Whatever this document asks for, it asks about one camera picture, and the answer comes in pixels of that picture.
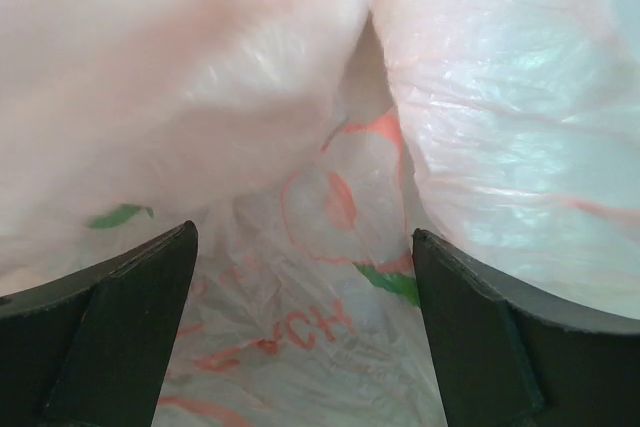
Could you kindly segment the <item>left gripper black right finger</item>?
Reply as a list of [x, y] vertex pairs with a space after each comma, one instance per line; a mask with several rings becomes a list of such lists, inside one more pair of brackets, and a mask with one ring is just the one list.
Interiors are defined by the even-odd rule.
[[426, 230], [412, 257], [449, 426], [638, 425], [638, 320], [557, 297]]

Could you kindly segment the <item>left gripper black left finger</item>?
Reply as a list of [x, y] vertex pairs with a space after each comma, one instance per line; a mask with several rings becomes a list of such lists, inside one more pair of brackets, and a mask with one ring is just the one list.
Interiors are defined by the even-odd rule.
[[197, 250], [196, 226], [186, 222], [2, 296], [2, 425], [151, 425]]

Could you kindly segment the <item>pink plastic bag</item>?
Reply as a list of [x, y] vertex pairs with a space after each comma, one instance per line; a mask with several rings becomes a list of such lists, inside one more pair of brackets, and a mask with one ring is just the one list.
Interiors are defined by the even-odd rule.
[[449, 426], [416, 230], [639, 322], [639, 0], [1, 0], [1, 298], [186, 222], [149, 426]]

